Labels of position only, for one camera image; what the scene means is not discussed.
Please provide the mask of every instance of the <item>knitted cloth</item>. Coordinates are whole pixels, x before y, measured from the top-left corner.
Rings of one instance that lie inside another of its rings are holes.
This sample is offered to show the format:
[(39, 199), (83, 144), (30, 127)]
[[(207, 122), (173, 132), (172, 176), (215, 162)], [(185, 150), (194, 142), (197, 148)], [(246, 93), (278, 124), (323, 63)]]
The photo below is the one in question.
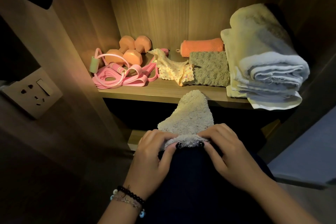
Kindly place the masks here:
[(199, 141), (206, 140), (196, 134), (212, 125), (213, 117), (206, 97), (199, 90), (192, 90), (180, 99), (172, 115), (157, 125), (159, 130), (179, 134), (161, 149), (175, 142), (181, 142), (182, 147), (195, 147)]
[(191, 52), (189, 63), (194, 64), (194, 80), (183, 84), (223, 87), (230, 84), (230, 71), (225, 52)]

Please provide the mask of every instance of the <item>white towel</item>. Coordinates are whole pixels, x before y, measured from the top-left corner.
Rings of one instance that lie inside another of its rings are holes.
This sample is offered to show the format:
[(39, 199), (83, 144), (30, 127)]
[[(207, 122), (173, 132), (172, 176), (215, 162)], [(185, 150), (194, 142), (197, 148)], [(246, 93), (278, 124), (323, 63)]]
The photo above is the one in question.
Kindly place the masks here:
[(297, 91), (308, 78), (309, 67), (274, 15), (263, 4), (251, 5), (238, 9), (230, 25), (221, 31), (230, 69), (229, 94), (246, 94), (254, 108), (299, 105)]

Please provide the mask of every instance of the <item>hand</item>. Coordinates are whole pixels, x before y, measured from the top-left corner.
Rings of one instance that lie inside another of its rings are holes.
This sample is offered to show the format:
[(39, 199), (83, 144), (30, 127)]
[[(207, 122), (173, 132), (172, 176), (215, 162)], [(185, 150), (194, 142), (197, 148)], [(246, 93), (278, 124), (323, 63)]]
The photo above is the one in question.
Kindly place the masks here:
[(160, 186), (168, 174), (176, 143), (169, 145), (159, 160), (158, 153), (165, 140), (178, 135), (154, 129), (140, 139), (124, 187), (146, 200)]
[(211, 138), (223, 152), (223, 157), (208, 142), (204, 149), (209, 154), (216, 170), (231, 184), (246, 192), (252, 192), (260, 182), (268, 178), (246, 150), (236, 133), (226, 124), (216, 124), (198, 133)]

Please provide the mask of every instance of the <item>electrical outlet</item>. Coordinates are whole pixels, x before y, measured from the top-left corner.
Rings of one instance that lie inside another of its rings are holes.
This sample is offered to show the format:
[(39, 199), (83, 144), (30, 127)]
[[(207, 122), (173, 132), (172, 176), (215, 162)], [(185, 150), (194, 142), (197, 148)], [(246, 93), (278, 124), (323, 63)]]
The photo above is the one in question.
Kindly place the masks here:
[(3, 94), (36, 119), (62, 97), (59, 88), (42, 68), (37, 69), (21, 81), (2, 86), (1, 90)]

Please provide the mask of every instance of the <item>forearm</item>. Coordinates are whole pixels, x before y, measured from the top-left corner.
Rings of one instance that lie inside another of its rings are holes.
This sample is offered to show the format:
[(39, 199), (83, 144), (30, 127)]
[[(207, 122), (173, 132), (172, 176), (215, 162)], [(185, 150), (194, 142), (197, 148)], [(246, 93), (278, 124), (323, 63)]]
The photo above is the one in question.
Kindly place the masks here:
[(98, 224), (134, 224), (139, 216), (139, 210), (131, 204), (112, 200)]
[(292, 197), (269, 177), (250, 191), (275, 224), (318, 224)]

